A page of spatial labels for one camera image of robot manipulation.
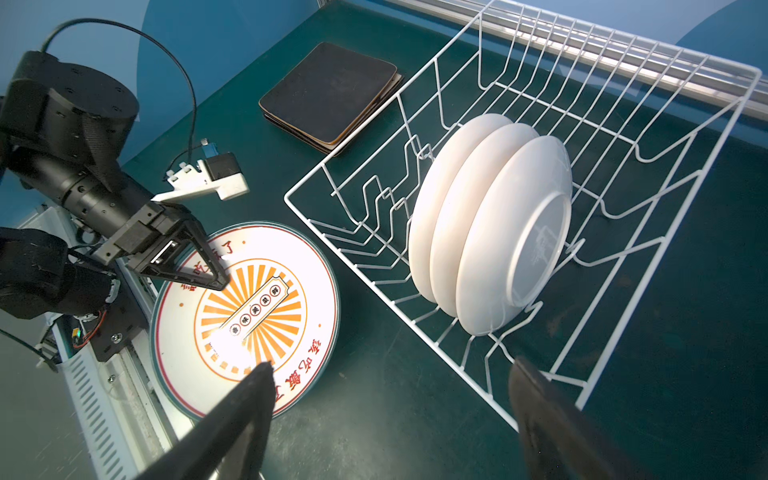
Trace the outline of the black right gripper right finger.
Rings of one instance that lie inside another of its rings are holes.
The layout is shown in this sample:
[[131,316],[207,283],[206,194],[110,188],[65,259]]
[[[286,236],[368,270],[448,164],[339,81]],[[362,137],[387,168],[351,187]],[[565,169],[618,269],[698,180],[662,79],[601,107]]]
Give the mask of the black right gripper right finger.
[[651,479],[523,357],[508,392],[531,479]]

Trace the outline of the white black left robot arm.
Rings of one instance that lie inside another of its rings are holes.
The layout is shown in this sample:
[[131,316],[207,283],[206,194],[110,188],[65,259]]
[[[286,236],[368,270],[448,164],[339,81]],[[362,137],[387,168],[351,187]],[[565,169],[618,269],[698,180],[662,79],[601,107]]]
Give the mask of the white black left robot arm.
[[110,265],[194,287],[223,290],[229,274],[182,196],[230,193],[235,156],[207,156],[170,174],[153,196],[125,174],[120,152],[139,112],[132,92],[92,68],[25,53],[1,100],[1,168],[63,207],[103,243],[82,263],[61,238],[37,229],[1,232],[1,308],[19,318],[93,314],[118,292]]

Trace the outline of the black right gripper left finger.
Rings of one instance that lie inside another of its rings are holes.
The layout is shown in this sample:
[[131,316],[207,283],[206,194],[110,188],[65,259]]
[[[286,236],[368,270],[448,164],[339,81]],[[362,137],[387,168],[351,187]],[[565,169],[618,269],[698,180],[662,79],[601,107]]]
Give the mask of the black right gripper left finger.
[[233,388],[141,479],[259,479],[275,406],[270,363]]

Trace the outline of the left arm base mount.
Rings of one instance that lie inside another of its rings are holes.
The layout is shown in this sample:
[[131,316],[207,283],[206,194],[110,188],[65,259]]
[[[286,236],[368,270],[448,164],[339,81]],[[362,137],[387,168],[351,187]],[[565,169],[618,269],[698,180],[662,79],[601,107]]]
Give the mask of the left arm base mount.
[[98,362],[110,360],[148,327],[147,317],[128,286],[122,285],[117,299],[99,319],[84,324],[85,332],[74,340],[76,352],[91,346]]

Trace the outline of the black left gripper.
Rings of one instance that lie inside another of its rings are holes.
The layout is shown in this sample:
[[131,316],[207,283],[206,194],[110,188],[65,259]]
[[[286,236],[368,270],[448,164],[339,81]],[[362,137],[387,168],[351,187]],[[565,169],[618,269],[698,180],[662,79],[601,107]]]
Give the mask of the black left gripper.
[[[184,206],[148,202],[96,250],[94,258],[109,265],[125,257],[126,265],[141,275],[222,291],[229,284],[229,274],[200,222],[191,219]],[[175,268],[174,258],[188,243],[201,266]]]

